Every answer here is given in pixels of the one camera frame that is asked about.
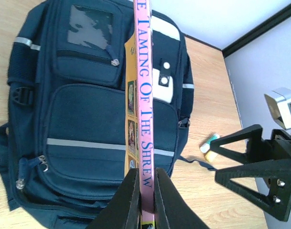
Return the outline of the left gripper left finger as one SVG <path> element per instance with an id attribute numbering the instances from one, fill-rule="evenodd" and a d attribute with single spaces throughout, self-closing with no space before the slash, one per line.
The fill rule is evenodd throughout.
<path id="1" fill-rule="evenodd" d="M 139 170 L 130 169 L 107 207 L 87 226 L 88 229 L 139 229 Z"/>

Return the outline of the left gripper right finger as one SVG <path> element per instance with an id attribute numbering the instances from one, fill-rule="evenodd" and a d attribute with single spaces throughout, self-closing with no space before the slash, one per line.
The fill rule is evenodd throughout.
<path id="1" fill-rule="evenodd" d="M 155 169 L 154 213 L 158 229 L 209 228 L 186 204 L 162 168 Z"/>

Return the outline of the purple illustrated book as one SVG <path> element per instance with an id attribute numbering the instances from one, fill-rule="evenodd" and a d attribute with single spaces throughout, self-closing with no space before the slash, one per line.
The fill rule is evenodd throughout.
<path id="1" fill-rule="evenodd" d="M 139 170 L 140 227 L 155 228 L 153 65 L 151 7 L 148 0 L 133 2 L 134 32 L 126 52 L 125 170 Z"/>

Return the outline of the navy blue backpack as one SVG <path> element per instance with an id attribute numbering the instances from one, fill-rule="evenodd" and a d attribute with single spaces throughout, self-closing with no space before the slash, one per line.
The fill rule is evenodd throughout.
<path id="1" fill-rule="evenodd" d="M 33 219 L 33 229 L 87 229 L 127 175 L 133 2 L 44 0 L 13 41 L 0 177 L 9 211 Z M 151 28 L 154 171 L 171 178 L 188 140 L 194 83 L 178 26 L 151 9 Z"/>

